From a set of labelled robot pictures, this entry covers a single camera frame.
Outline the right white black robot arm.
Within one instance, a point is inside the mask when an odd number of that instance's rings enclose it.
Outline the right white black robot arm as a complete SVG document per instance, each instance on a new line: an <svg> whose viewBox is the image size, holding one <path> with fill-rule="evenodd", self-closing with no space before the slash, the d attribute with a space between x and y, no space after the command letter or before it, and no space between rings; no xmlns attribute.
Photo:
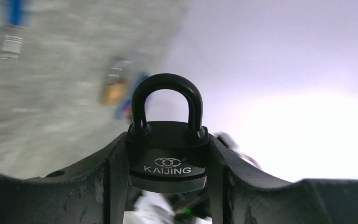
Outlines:
<svg viewBox="0 0 358 224"><path fill-rule="evenodd" d="M229 151L254 167L261 169L255 159L238 150L238 145L229 134L220 132L215 134L215 138ZM206 219L211 217L207 187L194 192L163 194L162 196L173 210L173 220L168 222L170 224L194 224L196 223L196 218Z"/></svg>

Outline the blue cable lock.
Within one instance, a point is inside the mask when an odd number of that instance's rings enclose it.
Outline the blue cable lock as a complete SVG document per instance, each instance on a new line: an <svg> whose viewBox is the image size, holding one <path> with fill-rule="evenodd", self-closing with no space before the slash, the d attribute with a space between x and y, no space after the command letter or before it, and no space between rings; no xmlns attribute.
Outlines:
<svg viewBox="0 0 358 224"><path fill-rule="evenodd" d="M27 0L5 1L5 26L0 53L1 59L18 60L26 29Z"/></svg>

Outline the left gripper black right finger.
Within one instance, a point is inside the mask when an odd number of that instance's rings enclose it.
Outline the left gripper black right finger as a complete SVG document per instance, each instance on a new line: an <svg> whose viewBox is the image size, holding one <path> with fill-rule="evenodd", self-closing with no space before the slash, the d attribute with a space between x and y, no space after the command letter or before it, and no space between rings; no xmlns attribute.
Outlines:
<svg viewBox="0 0 358 224"><path fill-rule="evenodd" d="M358 224L358 180L269 175L210 137L207 188L215 224Z"/></svg>

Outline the black padlock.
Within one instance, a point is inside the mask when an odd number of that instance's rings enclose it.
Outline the black padlock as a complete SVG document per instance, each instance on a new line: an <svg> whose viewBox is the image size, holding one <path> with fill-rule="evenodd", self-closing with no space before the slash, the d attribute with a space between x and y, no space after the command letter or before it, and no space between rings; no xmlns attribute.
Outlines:
<svg viewBox="0 0 358 224"><path fill-rule="evenodd" d="M188 103L188 121L147 121L145 103L158 90L173 90ZM202 125L203 101L198 88L175 74L156 74L141 82L131 99L132 124L125 145L130 184L167 194L197 191L206 184L209 134Z"/></svg>

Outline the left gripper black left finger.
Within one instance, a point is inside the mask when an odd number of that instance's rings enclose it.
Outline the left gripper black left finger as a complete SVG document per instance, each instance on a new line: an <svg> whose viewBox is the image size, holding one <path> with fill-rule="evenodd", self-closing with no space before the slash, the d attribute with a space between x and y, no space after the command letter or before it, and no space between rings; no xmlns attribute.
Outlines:
<svg viewBox="0 0 358 224"><path fill-rule="evenodd" d="M123 133L46 177L0 174L0 224L120 224L129 163Z"/></svg>

